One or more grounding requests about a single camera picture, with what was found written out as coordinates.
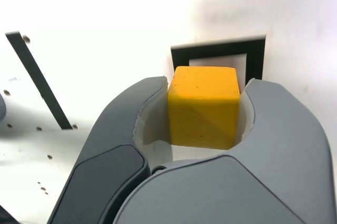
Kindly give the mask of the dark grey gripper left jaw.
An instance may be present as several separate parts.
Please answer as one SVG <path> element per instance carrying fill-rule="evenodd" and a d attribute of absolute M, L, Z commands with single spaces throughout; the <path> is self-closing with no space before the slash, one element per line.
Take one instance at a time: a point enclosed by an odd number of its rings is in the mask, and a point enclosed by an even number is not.
<path fill-rule="evenodd" d="M 112 223 L 125 199 L 173 159 L 164 76 L 143 79 L 100 114 L 49 223 Z"/>

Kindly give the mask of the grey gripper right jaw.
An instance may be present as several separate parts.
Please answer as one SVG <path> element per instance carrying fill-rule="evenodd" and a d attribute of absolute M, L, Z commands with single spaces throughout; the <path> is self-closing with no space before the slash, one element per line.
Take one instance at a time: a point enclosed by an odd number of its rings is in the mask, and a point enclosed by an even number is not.
<path fill-rule="evenodd" d="M 276 83 L 252 79 L 242 98 L 239 144 L 152 175 L 115 223 L 336 223 L 331 151 L 317 118 Z"/>

